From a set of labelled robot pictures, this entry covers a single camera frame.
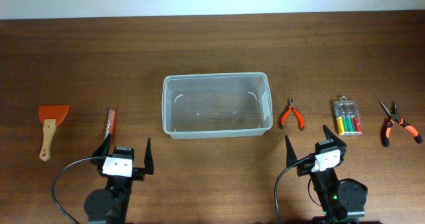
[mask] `red tool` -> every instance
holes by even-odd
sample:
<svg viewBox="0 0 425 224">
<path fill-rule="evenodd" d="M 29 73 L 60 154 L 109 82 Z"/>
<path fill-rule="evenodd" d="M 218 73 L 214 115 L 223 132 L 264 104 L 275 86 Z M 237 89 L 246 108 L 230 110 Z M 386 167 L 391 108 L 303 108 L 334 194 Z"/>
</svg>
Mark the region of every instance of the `red tool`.
<svg viewBox="0 0 425 224">
<path fill-rule="evenodd" d="M 110 108 L 108 112 L 108 120 L 106 121 L 105 139 L 108 137 L 108 134 L 112 135 L 112 133 L 114 133 L 114 124 L 115 124 L 115 110 Z"/>
<path fill-rule="evenodd" d="M 297 107 L 295 106 L 295 100 L 293 98 L 289 98 L 288 102 L 289 102 L 289 105 L 286 106 L 286 108 L 283 112 L 283 115 L 282 115 L 282 119 L 280 120 L 280 128 L 281 129 L 285 128 L 285 120 L 292 110 L 292 111 L 294 111 L 294 114 L 298 119 L 298 128 L 301 131 L 304 131 L 304 129 L 305 129 L 304 119 L 303 119 L 303 116 L 301 116 L 301 114 L 298 112 Z"/>
<path fill-rule="evenodd" d="M 405 122 L 404 119 L 400 118 L 400 116 L 398 116 L 397 103 L 395 103 L 395 102 L 393 103 L 392 112 L 390 112 L 390 110 L 388 110 L 388 108 L 386 108 L 384 103 L 380 102 L 380 104 L 384 108 L 386 114 L 388 115 L 388 119 L 385 121 L 385 124 L 382 127 L 382 130 L 383 130 L 382 131 L 382 140 L 384 142 L 385 147 L 390 146 L 390 132 L 391 132 L 391 127 L 394 124 L 394 122 L 397 122 L 403 128 L 406 128 L 410 132 L 410 134 L 412 134 L 414 140 L 418 144 L 422 143 L 422 138 L 420 137 L 418 130 L 416 130 L 416 128 L 414 128 L 413 126 L 411 126 L 410 124 Z"/>
<path fill-rule="evenodd" d="M 50 147 L 56 127 L 61 125 L 68 115 L 69 105 L 40 105 L 39 119 L 42 124 L 42 146 L 39 158 L 47 161 L 50 158 Z"/>
</svg>

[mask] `clear plastic container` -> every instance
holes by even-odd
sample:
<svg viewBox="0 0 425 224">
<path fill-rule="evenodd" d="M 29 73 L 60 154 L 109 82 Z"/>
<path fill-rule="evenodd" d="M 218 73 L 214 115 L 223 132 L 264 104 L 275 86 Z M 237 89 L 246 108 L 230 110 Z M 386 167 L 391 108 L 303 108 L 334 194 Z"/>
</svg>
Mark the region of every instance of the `clear plastic container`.
<svg viewBox="0 0 425 224">
<path fill-rule="evenodd" d="M 273 126 L 267 76 L 262 72 L 168 76 L 162 124 L 175 139 L 262 135 Z"/>
<path fill-rule="evenodd" d="M 342 96 L 339 101 L 333 103 L 333 110 L 340 135 L 362 134 L 360 112 L 356 102 Z"/>
</svg>

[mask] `orange scraper blade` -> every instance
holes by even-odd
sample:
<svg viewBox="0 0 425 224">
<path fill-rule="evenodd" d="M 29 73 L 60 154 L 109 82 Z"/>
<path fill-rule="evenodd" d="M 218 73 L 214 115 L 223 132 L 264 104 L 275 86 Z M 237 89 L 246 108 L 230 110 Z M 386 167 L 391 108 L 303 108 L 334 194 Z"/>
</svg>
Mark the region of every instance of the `orange scraper blade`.
<svg viewBox="0 0 425 224">
<path fill-rule="evenodd" d="M 40 105 L 39 119 L 41 124 L 44 124 L 46 119 L 55 119 L 56 126 L 59 126 L 64 121 L 69 111 L 69 105 Z"/>
</svg>

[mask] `plastic storage bin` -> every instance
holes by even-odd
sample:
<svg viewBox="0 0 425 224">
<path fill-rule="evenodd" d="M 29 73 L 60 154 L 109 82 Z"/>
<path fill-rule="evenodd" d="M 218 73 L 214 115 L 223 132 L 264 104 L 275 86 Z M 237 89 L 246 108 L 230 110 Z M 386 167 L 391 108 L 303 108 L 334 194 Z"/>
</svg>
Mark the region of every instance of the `plastic storage bin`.
<svg viewBox="0 0 425 224">
<path fill-rule="evenodd" d="M 267 76 L 262 72 L 168 76 L 162 124 L 175 139 L 262 135 L 273 126 Z"/>
</svg>

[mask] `wire cutters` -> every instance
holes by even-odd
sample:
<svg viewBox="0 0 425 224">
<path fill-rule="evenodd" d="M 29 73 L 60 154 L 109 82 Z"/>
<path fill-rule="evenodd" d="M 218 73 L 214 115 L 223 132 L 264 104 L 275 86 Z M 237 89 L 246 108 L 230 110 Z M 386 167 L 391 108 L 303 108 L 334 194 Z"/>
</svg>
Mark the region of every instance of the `wire cutters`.
<svg viewBox="0 0 425 224">
<path fill-rule="evenodd" d="M 293 98 L 289 98 L 288 102 L 289 102 L 289 105 L 286 106 L 286 108 L 283 112 L 283 115 L 282 115 L 282 119 L 280 120 L 280 128 L 281 129 L 285 128 L 285 120 L 292 110 L 292 111 L 294 111 L 294 114 L 298 119 L 298 128 L 301 131 L 304 131 L 304 129 L 305 129 L 304 119 L 303 119 L 303 116 L 301 116 L 301 114 L 298 112 L 297 107 L 295 106 L 295 100 Z"/>
<path fill-rule="evenodd" d="M 388 119 L 385 120 L 385 124 L 382 127 L 382 130 L 383 130 L 382 131 L 382 140 L 384 142 L 385 147 L 390 146 L 390 139 L 389 138 L 390 138 L 391 127 L 395 122 L 400 124 L 403 128 L 406 128 L 410 132 L 410 134 L 412 134 L 414 140 L 418 144 L 422 143 L 422 138 L 420 137 L 418 130 L 416 130 L 416 128 L 414 128 L 413 126 L 408 124 L 406 121 L 404 121 L 404 119 L 400 118 L 400 116 L 398 116 L 397 103 L 396 102 L 392 103 L 392 112 L 390 112 L 390 110 L 388 110 L 388 108 L 386 108 L 384 103 L 380 102 L 380 104 L 384 108 L 384 111 L 386 112 L 386 114 L 388 115 Z"/>
</svg>

